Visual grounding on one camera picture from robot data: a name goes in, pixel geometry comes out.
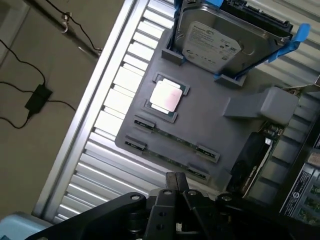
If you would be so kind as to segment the black graphics card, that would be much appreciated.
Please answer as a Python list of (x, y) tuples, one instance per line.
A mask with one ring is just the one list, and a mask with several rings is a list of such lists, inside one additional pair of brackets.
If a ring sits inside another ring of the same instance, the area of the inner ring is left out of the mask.
[(250, 132), (230, 169), (223, 190), (240, 198), (270, 204), (301, 149), (303, 134), (263, 121)]

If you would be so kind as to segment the grey plastic parts rack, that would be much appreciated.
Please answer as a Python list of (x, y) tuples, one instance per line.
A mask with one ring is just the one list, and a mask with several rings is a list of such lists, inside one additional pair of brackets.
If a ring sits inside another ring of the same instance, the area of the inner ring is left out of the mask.
[[(232, 168), (251, 131), (263, 121), (286, 127), (299, 98), (251, 72), (232, 89), (189, 62), (170, 61), (171, 31), (165, 30), (130, 104), (115, 144), (161, 167), (183, 171), (191, 179), (224, 192)], [(159, 80), (182, 86), (175, 112), (151, 108)]]

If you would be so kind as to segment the metal slat table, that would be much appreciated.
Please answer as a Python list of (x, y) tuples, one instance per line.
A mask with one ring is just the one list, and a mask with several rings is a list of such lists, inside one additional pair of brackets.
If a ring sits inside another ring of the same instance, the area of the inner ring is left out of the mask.
[[(294, 26), (308, 23), (299, 50), (260, 65), (256, 76), (291, 86), (320, 75), (320, 0), (248, 0)], [(128, 192), (163, 186), (166, 169), (115, 145), (162, 32), (173, 25), (174, 0), (125, 0), (57, 154), (35, 217), (58, 223)]]

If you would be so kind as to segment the silver CPU chip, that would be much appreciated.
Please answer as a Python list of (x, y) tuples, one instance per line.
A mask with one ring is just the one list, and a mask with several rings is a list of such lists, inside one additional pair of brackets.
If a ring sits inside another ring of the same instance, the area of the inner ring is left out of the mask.
[(151, 108), (164, 114), (174, 113), (183, 96), (183, 87), (169, 79), (159, 80), (150, 96)]

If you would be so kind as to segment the black PC case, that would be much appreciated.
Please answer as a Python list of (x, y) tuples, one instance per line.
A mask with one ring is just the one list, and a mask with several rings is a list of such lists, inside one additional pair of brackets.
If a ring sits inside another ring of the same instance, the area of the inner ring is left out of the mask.
[(280, 214), (320, 227), (320, 106), (280, 196)]

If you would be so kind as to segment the light blue box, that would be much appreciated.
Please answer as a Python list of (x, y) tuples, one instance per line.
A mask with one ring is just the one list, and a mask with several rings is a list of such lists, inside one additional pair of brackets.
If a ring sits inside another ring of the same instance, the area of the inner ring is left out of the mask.
[(24, 212), (15, 212), (0, 220), (0, 240), (25, 240), (52, 224)]

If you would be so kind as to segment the black power adapter brick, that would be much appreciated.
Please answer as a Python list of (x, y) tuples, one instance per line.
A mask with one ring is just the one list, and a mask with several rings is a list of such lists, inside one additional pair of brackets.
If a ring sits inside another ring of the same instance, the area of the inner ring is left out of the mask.
[(37, 86), (24, 106), (28, 110), (27, 119), (30, 119), (33, 115), (40, 113), (52, 93), (53, 92), (43, 84), (39, 84)]

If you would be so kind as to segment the metal pole with hook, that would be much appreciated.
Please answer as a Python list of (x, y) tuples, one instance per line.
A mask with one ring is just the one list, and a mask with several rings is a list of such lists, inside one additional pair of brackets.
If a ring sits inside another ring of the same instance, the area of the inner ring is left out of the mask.
[(39, 13), (44, 17), (49, 23), (51, 23), (56, 29), (58, 29), (67, 39), (71, 40), (82, 52), (98, 59), (100, 54), (87, 45), (81, 38), (79, 38), (76, 32), (71, 28), (71, 26), (66, 21), (59, 21), (48, 11), (45, 10), (36, 0), (23, 0), (29, 7)]

